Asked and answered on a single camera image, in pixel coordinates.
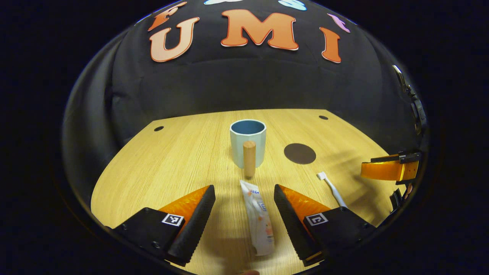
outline cup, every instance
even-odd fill
[[[245,167],[243,143],[251,140],[256,143],[255,167],[260,166],[265,156],[265,140],[267,137],[267,127],[265,124],[254,119],[238,120],[231,124],[229,132],[231,135],[233,162],[241,169]]]

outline orange letter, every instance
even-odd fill
[[[274,48],[297,50],[292,23],[295,18],[282,13],[272,13],[261,22],[248,10],[226,10],[222,13],[228,19],[227,37],[221,41],[224,47],[244,46],[248,39],[243,37],[243,29],[256,45],[261,45],[273,31],[268,44]]]
[[[331,62],[340,63],[341,57],[338,55],[339,35],[323,27],[320,27],[319,29],[324,33],[325,46],[324,51],[321,53],[324,59]]]
[[[178,7],[181,7],[183,5],[185,5],[187,2],[182,2],[174,7],[171,7],[167,10],[165,10],[164,12],[158,14],[155,16],[155,21],[153,22],[153,25],[151,25],[151,27],[148,29],[148,31],[158,27],[159,25],[165,23],[169,18],[167,18],[166,16],[170,16],[174,13],[177,12],[178,10]]]
[[[199,21],[198,17],[190,18],[178,23],[177,28],[180,28],[180,41],[173,49],[165,48],[166,34],[171,28],[163,29],[150,37],[151,41],[151,58],[156,62],[165,62],[170,59],[181,56],[188,50],[192,44],[194,35],[194,23]]]

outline dark circle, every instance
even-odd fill
[[[287,159],[298,164],[309,164],[316,159],[314,150],[300,143],[292,143],[285,146],[284,154]]]

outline wood grain surface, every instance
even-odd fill
[[[229,126],[240,119],[256,119],[267,126],[264,162],[249,180],[231,155]],[[155,132],[158,126],[164,128]],[[291,162],[284,155],[290,143],[311,147],[316,160],[310,164]],[[262,275],[289,275],[306,268],[273,201],[275,184],[336,208],[330,188],[316,177],[324,171],[346,205],[378,226],[392,210],[389,196],[398,187],[403,193],[405,187],[362,178],[360,166],[370,158],[386,155],[373,140],[326,110],[246,110],[156,120],[106,167],[93,191],[91,210],[102,224],[114,228],[143,207],[160,209],[213,184],[216,202],[192,260],[183,269],[204,275],[238,274],[249,269]],[[275,236],[275,252],[270,255],[254,255],[239,180],[260,189]]]

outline wooden dowel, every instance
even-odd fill
[[[244,175],[251,178],[255,175],[256,143],[248,140],[243,142]]]

